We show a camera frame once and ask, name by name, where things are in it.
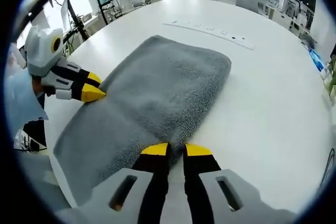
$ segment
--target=white table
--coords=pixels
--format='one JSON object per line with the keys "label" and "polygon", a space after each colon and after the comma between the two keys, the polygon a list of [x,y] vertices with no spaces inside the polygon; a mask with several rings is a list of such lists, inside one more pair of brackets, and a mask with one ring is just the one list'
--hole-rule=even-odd
{"label": "white table", "polygon": [[[254,50],[162,25],[174,19],[222,27],[244,36]],[[191,142],[212,150],[222,169],[229,168],[254,185],[272,207],[295,212],[305,207],[318,188],[332,139],[322,81],[300,40],[272,20],[234,5],[164,0],[104,27],[69,60],[104,79],[140,43],[157,34],[219,51],[232,61],[221,95]],[[81,105],[55,97],[45,102],[51,164],[73,207],[76,203],[52,150]]]}

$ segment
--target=black pole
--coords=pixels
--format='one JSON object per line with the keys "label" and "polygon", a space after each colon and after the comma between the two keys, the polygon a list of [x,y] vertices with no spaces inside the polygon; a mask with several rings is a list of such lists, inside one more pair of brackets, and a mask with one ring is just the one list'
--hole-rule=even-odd
{"label": "black pole", "polygon": [[109,23],[107,23],[107,20],[106,20],[104,11],[103,11],[103,7],[102,7],[102,5],[101,5],[101,3],[100,3],[99,0],[97,0],[97,2],[98,2],[99,9],[100,9],[100,11],[101,11],[101,15],[102,15],[102,17],[103,17],[103,19],[104,19],[104,22],[105,22],[106,25],[108,25]]}
{"label": "black pole", "polygon": [[76,28],[78,29],[79,33],[81,34],[83,40],[84,40],[84,41],[85,41],[85,40],[88,40],[89,37],[88,37],[88,35],[85,33],[85,31],[84,31],[84,29],[83,29],[83,28],[84,28],[84,25],[83,25],[82,22],[79,22],[79,21],[78,21],[77,16],[76,16],[76,14],[75,14],[75,12],[74,12],[74,9],[72,8],[72,5],[71,5],[71,3],[70,3],[70,0],[68,0],[68,9],[69,9],[69,11],[70,11],[70,15],[71,15],[71,17],[72,17],[72,20],[73,20],[73,22],[75,23],[75,26],[76,26]]}

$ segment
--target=white power strip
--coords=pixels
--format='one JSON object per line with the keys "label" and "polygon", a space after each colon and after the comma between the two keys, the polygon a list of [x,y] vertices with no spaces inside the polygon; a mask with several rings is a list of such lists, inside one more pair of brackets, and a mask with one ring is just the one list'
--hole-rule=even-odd
{"label": "white power strip", "polygon": [[250,50],[254,49],[254,45],[249,43],[246,40],[246,38],[227,33],[220,28],[209,27],[209,26],[198,24],[198,23],[193,23],[190,21],[180,21],[180,20],[174,20],[172,22],[167,22],[163,24],[168,25],[168,26],[176,26],[176,27],[191,29],[194,31],[200,31],[202,33],[210,34],[210,35],[222,38],[222,39],[229,40],[247,49],[250,49]]}

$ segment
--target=folded towel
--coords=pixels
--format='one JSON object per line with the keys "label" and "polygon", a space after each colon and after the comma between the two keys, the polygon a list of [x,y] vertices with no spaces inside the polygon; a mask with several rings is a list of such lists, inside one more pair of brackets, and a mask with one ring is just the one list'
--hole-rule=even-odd
{"label": "folded towel", "polygon": [[153,36],[101,84],[106,97],[84,104],[54,154],[77,205],[98,184],[130,168],[149,145],[170,142],[171,164],[196,131],[231,69],[218,52]]}

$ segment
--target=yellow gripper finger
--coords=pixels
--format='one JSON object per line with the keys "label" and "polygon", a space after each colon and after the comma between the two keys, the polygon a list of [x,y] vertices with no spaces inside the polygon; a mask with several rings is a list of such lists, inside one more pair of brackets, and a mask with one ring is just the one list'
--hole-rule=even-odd
{"label": "yellow gripper finger", "polygon": [[98,83],[101,83],[100,78],[95,73],[90,72],[89,75],[88,75],[88,78],[91,79],[91,80],[94,80]]}
{"label": "yellow gripper finger", "polygon": [[83,102],[93,102],[102,99],[106,96],[106,93],[100,89],[85,83],[82,88],[81,101]]}

